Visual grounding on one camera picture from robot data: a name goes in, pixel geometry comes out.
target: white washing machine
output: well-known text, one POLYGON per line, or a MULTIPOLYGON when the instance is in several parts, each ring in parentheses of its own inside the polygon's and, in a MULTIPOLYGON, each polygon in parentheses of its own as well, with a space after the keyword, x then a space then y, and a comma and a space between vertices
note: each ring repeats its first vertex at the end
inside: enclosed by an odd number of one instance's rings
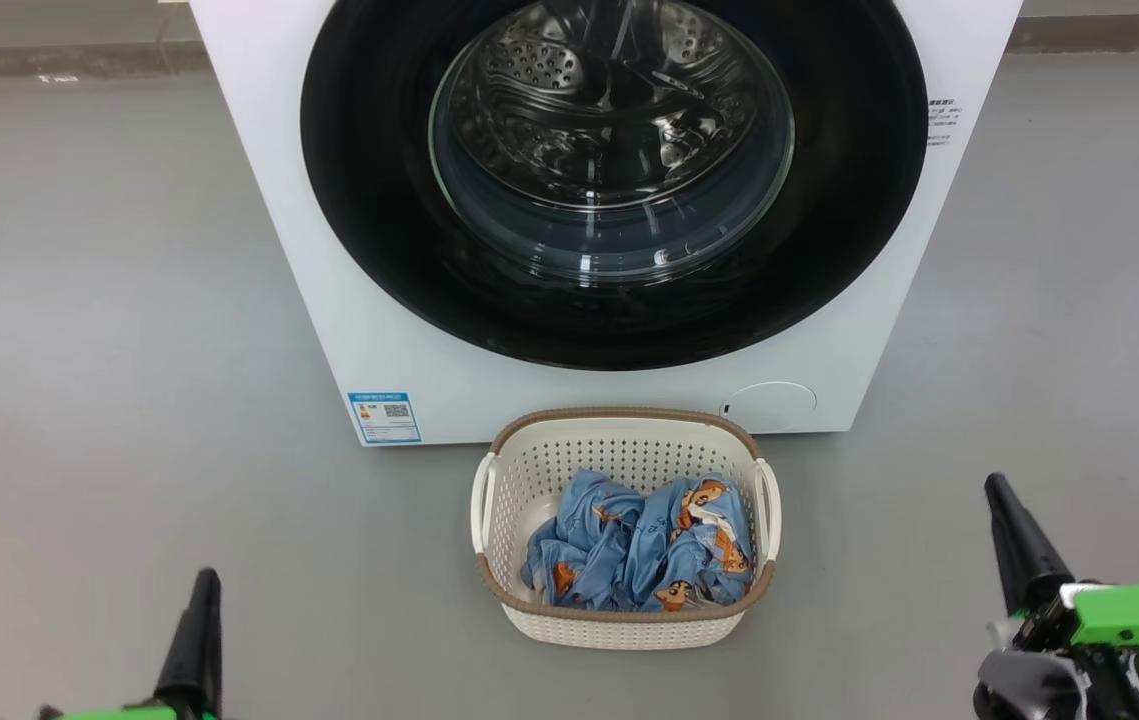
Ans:
POLYGON ((847 429, 1021 0, 194 0, 366 445, 847 429))

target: blue fabric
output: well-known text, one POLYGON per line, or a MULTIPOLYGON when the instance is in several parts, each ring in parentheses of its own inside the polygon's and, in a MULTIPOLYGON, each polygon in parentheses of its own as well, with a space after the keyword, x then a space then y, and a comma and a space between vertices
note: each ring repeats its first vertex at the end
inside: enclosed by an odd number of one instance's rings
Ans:
POLYGON ((577 471, 560 510, 528 539, 524 583, 549 605, 674 612, 732 605, 751 589, 747 514, 711 473, 640 496, 577 471))

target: basket handle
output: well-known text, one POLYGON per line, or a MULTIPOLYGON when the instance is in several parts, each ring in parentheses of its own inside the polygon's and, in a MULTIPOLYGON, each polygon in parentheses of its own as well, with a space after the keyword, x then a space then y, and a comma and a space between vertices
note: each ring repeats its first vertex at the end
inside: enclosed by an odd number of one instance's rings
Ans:
POLYGON ((770 468, 764 457, 756 459, 757 488, 765 491, 765 505, 769 506, 769 515, 765 517, 767 538, 769 538, 769 550, 765 561, 778 561, 778 550, 782 545, 782 501, 781 492, 778 489, 778 478, 775 477, 775 469, 770 468))
POLYGON ((476 469, 476 478, 472 482, 472 547, 477 555, 485 555, 487 538, 487 519, 493 507, 493 455, 485 456, 476 469))

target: washing machine door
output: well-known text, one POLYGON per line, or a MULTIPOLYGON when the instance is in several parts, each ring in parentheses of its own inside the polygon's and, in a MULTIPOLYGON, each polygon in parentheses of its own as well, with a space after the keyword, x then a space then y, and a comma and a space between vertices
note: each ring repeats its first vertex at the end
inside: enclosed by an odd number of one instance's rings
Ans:
POLYGON ((401 304, 500 354, 625 370, 844 291, 911 201, 926 109, 890 0, 337 0, 301 140, 401 304))

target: brown basket rim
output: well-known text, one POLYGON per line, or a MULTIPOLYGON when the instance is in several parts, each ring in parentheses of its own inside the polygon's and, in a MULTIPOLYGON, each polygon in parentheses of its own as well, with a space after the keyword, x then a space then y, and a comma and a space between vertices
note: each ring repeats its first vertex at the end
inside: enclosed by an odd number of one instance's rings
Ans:
MULTIPOLYGON (((661 407, 564 407, 559 410, 541 410, 538 414, 524 415, 523 418, 513 420, 497 434, 490 447, 492 455, 501 455, 502 447, 509 441, 518 429, 523 429, 534 423, 546 420, 579 420, 591 418, 644 418, 654 420, 680 420, 685 423, 700 423, 712 425, 712 427, 726 429, 739 439, 752 459, 760 460, 760 445, 756 439, 752 437, 746 429, 738 425, 711 414, 695 414, 691 410, 665 410, 661 407)), ((687 612, 607 612, 592 609, 573 609, 572 607, 555 607, 540 605, 535 602, 524 602, 509 594, 497 582, 493 570, 487 564, 484 553, 476 553, 476 564, 481 570, 481 578, 485 580, 485 586, 497 600, 502 605, 524 612, 527 615, 541 615, 543 617, 555 617, 557 620, 582 620, 587 623, 632 623, 632 624, 674 624, 674 623, 699 623, 705 620, 724 620, 734 617, 760 602, 765 596, 767 589, 775 580, 775 561, 767 561, 765 566, 760 571, 760 578, 752 583, 751 591, 743 596, 741 600, 734 605, 719 607, 707 607, 706 609, 689 609, 687 612)))

